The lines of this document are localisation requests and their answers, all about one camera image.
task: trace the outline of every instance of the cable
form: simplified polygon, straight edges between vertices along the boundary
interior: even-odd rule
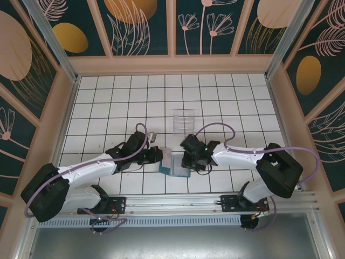
[[[86,166],[93,165],[93,164],[95,164],[95,163],[123,161],[123,160],[126,160],[126,159],[130,159],[130,158],[136,156],[137,154],[139,154],[139,152],[141,152],[141,151],[144,149],[144,147],[145,147],[145,145],[146,145],[146,142],[147,142],[147,140],[148,140],[147,128],[146,128],[146,126],[145,126],[143,123],[138,123],[138,124],[136,124],[135,130],[137,131],[137,128],[138,128],[139,125],[141,125],[141,126],[144,128],[144,130],[145,130],[145,140],[144,140],[143,144],[141,145],[141,147],[140,147],[136,152],[134,152],[133,154],[131,154],[131,155],[125,157],[125,158],[115,158],[115,159],[108,158],[108,159],[100,159],[100,160],[90,161],[90,162],[84,163],[84,164],[82,164],[82,165],[78,165],[78,166],[76,166],[76,167],[73,167],[73,168],[71,168],[71,169],[69,169],[69,170],[66,170],[66,171],[64,171],[64,172],[62,172],[62,173],[60,173],[60,174],[57,174],[57,175],[51,177],[51,178],[50,178],[49,180],[47,180],[44,184],[42,184],[42,185],[34,192],[34,194],[31,196],[31,198],[29,199],[29,201],[27,202],[27,204],[26,204],[26,206],[25,206],[24,215],[25,215],[26,217],[34,217],[33,214],[29,214],[29,207],[30,207],[32,201],[37,197],[37,195],[38,195],[38,194],[39,194],[49,183],[51,183],[51,182],[54,181],[55,179],[57,179],[57,178],[59,178],[59,177],[62,177],[62,176],[65,175],[65,174],[72,173],[73,171],[75,171],[75,170],[77,170],[77,169],[81,169],[81,168],[84,168],[84,167],[86,167]],[[90,212],[88,209],[82,208],[82,210],[84,210],[85,212],[87,212],[87,213],[89,213],[89,214],[91,214],[91,215],[94,215],[95,217],[100,217],[99,215]]]
[[[210,169],[209,169],[209,171],[208,171],[207,173],[205,173],[205,174],[199,173],[198,170],[195,170],[195,172],[197,172],[199,175],[209,175],[209,174],[212,172],[212,165],[209,165],[209,166],[210,166]]]

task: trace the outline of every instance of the purple cable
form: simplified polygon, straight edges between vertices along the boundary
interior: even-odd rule
[[[303,151],[307,151],[309,152],[310,154],[312,154],[315,159],[316,159],[316,166],[315,166],[315,169],[314,171],[308,176],[306,177],[305,179],[299,181],[297,184],[301,184],[303,182],[307,182],[309,181],[311,178],[313,178],[315,176],[315,174],[319,171],[319,168],[320,168],[320,158],[319,156],[313,152],[312,150],[308,149],[308,148],[305,148],[305,147],[279,147],[279,148],[273,148],[273,149],[268,149],[268,150],[262,150],[262,151],[255,151],[255,152],[252,152],[252,151],[242,151],[242,150],[237,150],[237,149],[233,149],[231,147],[229,147],[227,145],[227,142],[232,140],[236,133],[235,133],[235,130],[228,124],[225,124],[225,123],[222,123],[222,122],[213,122],[213,123],[210,123],[210,124],[207,124],[206,126],[204,126],[203,128],[201,128],[196,134],[198,135],[202,130],[204,130],[205,128],[209,127],[209,126],[212,126],[212,125],[223,125],[225,127],[228,127],[229,129],[231,129],[233,135],[231,138],[229,139],[226,139],[225,142],[224,142],[224,146],[227,150],[229,151],[232,151],[232,152],[235,152],[235,153],[242,153],[242,154],[267,154],[267,153],[272,153],[272,152],[276,152],[276,151],[284,151],[284,150],[303,150]],[[275,205],[275,201],[273,199],[272,196],[270,196],[271,200],[272,200],[272,203],[273,203],[273,206],[274,206],[274,215],[273,215],[273,219],[272,221],[265,227],[262,227],[262,228],[258,228],[258,229],[250,229],[248,228],[248,230],[251,230],[251,231],[262,231],[262,230],[265,230],[267,229],[268,227],[270,227],[274,222],[275,222],[275,218],[277,216],[277,207]]]
[[[73,168],[71,168],[71,169],[69,169],[69,170],[66,170],[66,171],[64,171],[64,172],[62,172],[62,173],[60,173],[60,174],[57,174],[57,175],[51,177],[49,180],[47,180],[44,184],[42,184],[42,185],[34,192],[34,194],[31,196],[31,198],[30,198],[29,201],[27,202],[27,204],[26,204],[26,206],[25,206],[25,209],[24,209],[24,215],[25,215],[25,217],[34,217],[33,214],[30,215],[29,212],[28,212],[29,207],[30,207],[32,201],[37,197],[37,195],[40,193],[40,191],[44,189],[44,187],[46,187],[49,183],[51,183],[51,182],[54,181],[55,179],[57,179],[57,178],[59,178],[59,177],[65,175],[65,174],[72,173],[73,171],[75,171],[75,170],[77,170],[77,169],[81,169],[81,168],[83,168],[83,167],[86,167],[86,166],[89,166],[89,165],[93,165],[94,163],[123,161],[123,160],[132,158],[132,157],[134,157],[135,155],[139,154],[139,152],[141,152],[141,151],[144,149],[144,147],[145,147],[145,145],[146,145],[146,142],[147,142],[147,140],[148,140],[147,128],[146,128],[146,126],[145,126],[143,123],[138,123],[138,124],[136,124],[136,125],[135,125],[135,130],[137,131],[137,128],[138,128],[139,125],[143,126],[143,128],[144,128],[144,130],[145,130],[145,140],[144,140],[143,144],[141,145],[141,147],[140,147],[136,152],[134,152],[132,155],[129,155],[129,156],[125,157],[125,158],[115,158],[115,159],[107,158],[107,159],[100,159],[100,160],[90,161],[90,162],[84,163],[84,164],[82,164],[82,165],[78,165],[78,166],[76,166],[76,167],[73,167]]]

